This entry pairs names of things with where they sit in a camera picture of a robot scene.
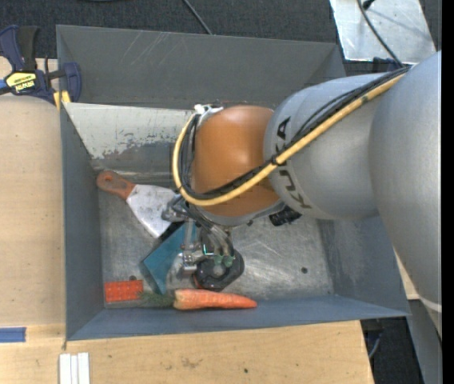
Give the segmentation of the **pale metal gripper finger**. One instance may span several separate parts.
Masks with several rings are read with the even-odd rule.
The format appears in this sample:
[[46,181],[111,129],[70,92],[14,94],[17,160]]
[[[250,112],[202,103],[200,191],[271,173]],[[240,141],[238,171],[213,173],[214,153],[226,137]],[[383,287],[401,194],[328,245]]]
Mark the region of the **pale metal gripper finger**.
[[179,289],[195,289],[194,272],[188,271],[181,264],[178,264],[167,273],[165,285],[168,292]]
[[197,261],[193,254],[180,253],[174,259],[173,267],[177,278],[186,278],[197,271]]

